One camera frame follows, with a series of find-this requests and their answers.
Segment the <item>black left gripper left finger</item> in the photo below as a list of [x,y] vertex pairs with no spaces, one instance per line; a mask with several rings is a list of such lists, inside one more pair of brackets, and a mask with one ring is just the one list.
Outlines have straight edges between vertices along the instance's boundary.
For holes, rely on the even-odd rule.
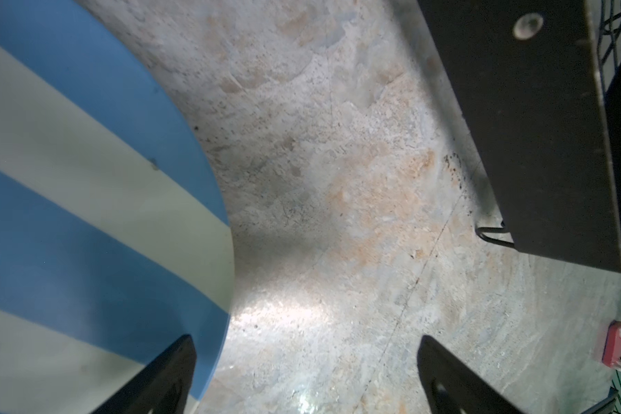
[[93,413],[182,414],[196,360],[193,339],[181,336]]

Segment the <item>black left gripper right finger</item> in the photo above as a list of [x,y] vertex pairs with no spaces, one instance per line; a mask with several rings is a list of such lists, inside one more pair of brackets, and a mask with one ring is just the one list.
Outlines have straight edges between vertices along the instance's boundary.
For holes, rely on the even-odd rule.
[[417,370],[432,413],[519,413],[434,337],[422,337]]

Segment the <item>blue white striped plate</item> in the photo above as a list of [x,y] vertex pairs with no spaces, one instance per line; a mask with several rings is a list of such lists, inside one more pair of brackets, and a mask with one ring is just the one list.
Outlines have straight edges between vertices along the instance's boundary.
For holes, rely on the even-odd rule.
[[181,336],[197,410],[229,327],[221,192],[149,71],[74,1],[0,1],[0,413],[90,413]]

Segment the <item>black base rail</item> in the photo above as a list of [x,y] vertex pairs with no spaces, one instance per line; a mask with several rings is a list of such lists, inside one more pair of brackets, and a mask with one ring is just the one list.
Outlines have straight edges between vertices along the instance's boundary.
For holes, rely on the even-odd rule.
[[584,410],[581,414],[613,414],[619,397],[619,390],[611,387],[606,398]]

